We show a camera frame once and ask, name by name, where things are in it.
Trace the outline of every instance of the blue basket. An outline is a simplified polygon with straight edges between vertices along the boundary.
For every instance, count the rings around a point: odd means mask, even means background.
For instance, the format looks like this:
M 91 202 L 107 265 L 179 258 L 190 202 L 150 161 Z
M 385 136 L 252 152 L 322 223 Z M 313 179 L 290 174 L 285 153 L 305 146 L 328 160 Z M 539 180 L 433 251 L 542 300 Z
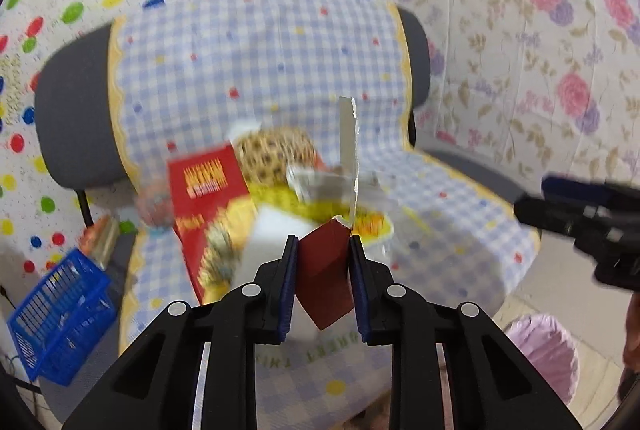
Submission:
M 116 318 L 109 277 L 79 250 L 70 251 L 9 320 L 15 347 L 31 381 L 67 386 Z

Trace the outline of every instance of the blue and white checkered fabric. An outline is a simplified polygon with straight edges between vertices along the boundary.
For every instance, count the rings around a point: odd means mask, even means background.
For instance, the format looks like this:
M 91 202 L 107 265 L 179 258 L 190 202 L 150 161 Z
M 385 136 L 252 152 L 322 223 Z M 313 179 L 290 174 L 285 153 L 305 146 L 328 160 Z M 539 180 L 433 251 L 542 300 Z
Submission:
M 336 163 L 337 97 L 354 96 L 361 167 L 396 177 L 395 279 L 430 301 L 471 300 L 493 315 L 530 266 L 536 240 L 495 197 L 402 148 L 396 33 L 386 4 L 366 0 L 204 0 L 132 17 L 118 34 L 116 73 L 127 155 L 144 182 L 164 173 L 168 143 L 178 154 L 202 150 L 222 142 L 233 121 L 256 118 L 304 127 L 322 159 Z M 150 236 L 140 254 L 129 342 L 168 303 L 195 305 L 173 232 Z M 389 349 L 361 342 L 353 313 L 317 341 L 258 346 L 258 426 L 341 423 L 389 389 L 390 360 Z

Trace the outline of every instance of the pink trash bag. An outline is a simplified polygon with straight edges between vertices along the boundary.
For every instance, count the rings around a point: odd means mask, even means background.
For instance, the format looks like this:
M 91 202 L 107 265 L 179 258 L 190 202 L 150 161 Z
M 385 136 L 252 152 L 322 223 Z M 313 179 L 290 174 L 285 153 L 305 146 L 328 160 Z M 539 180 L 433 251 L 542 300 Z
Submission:
M 551 315 L 525 315 L 504 331 L 568 405 L 578 386 L 578 352 L 569 331 Z

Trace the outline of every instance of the leopard print fabric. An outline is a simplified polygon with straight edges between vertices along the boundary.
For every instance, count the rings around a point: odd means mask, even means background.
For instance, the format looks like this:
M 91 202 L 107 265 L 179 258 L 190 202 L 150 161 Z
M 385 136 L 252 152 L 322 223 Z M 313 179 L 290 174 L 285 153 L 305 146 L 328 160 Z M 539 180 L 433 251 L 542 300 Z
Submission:
M 287 166 L 312 167 L 316 149 L 308 134 L 293 127 L 250 133 L 236 143 L 236 158 L 247 182 L 271 186 L 287 180 Z

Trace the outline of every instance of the floral wallpaper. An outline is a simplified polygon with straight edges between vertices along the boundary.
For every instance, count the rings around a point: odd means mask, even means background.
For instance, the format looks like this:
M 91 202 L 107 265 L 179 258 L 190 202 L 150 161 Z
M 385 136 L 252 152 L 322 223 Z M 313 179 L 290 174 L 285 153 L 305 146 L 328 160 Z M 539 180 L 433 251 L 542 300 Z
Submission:
M 419 136 L 532 181 L 555 171 L 640 183 L 640 0 L 399 2 L 429 39 Z

